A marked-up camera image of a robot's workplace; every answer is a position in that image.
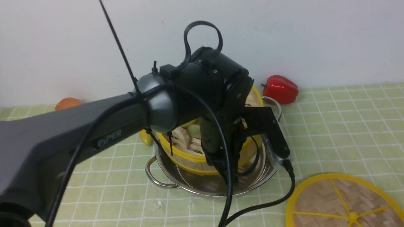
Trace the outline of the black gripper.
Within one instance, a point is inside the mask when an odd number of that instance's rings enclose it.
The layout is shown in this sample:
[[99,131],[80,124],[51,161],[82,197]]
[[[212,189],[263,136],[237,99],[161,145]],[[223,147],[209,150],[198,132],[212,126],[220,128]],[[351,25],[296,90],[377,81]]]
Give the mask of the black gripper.
[[[247,69],[227,56],[208,47],[201,47],[190,57],[186,66],[160,67],[160,76],[167,83],[185,87],[202,97],[218,116],[227,139],[231,182],[234,183],[234,151],[240,151],[245,138],[241,135],[241,117],[253,79]],[[213,166],[228,184],[226,152],[213,116],[198,99],[186,92],[175,90],[175,127],[200,119],[201,145],[206,161]]]

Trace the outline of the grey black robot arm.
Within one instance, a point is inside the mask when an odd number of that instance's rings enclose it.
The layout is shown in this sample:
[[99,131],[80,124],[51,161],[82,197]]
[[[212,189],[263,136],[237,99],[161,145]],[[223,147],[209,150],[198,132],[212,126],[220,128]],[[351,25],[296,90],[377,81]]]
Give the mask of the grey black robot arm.
[[247,69],[201,47],[186,66],[142,76],[133,92],[1,122],[1,226],[29,227],[35,214],[52,224],[76,164],[144,128],[167,133],[196,118],[208,164],[234,187],[243,143],[234,122],[252,86]]

